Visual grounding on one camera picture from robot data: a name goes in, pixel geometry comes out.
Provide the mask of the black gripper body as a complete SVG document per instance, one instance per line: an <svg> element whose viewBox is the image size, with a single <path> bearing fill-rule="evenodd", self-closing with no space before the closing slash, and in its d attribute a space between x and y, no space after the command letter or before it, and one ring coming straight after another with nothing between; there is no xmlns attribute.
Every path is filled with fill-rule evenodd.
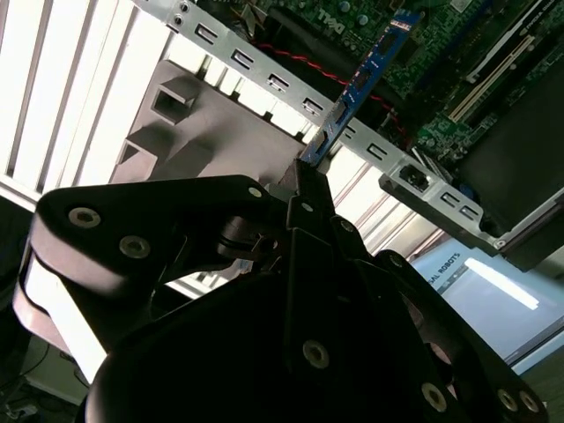
<svg viewBox="0 0 564 423"><path fill-rule="evenodd" d="M246 276L117 346L88 422L450 422L387 276Z"/></svg>

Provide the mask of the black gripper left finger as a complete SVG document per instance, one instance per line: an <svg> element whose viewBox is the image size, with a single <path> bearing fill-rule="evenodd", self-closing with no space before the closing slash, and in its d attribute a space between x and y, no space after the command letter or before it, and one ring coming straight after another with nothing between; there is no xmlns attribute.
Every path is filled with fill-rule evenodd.
<svg viewBox="0 0 564 423"><path fill-rule="evenodd" d="M326 177L295 161L271 189L245 175L54 190L37 204L20 271L88 381L198 360L245 333L296 353L323 341L336 293Z"/></svg>

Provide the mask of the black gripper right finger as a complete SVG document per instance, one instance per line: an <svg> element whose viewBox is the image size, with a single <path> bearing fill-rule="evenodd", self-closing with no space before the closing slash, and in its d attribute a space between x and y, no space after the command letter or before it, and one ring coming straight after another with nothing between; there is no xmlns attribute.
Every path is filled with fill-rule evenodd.
<svg viewBox="0 0 564 423"><path fill-rule="evenodd" d="M370 255L308 170L308 405L321 421L546 422L538 396L397 253Z"/></svg>

